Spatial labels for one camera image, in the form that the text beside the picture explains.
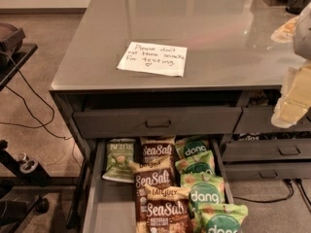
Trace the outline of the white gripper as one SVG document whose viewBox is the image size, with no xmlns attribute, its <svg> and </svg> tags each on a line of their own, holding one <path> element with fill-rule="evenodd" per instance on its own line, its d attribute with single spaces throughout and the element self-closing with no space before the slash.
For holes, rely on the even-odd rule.
<svg viewBox="0 0 311 233">
<path fill-rule="evenodd" d="M 279 128 L 296 125 L 311 108 L 311 64 L 290 68 L 281 87 L 271 123 Z"/>
</svg>

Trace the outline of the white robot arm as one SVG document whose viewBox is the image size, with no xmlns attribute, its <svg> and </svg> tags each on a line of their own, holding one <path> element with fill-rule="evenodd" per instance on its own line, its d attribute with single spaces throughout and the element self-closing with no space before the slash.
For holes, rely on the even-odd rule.
<svg viewBox="0 0 311 233">
<path fill-rule="evenodd" d="M 300 13 L 275 30 L 274 42 L 292 42 L 294 53 L 305 59 L 298 69 L 290 68 L 281 87 L 271 117 L 271 123 L 280 128 L 296 125 L 311 108 L 311 3 Z"/>
</svg>

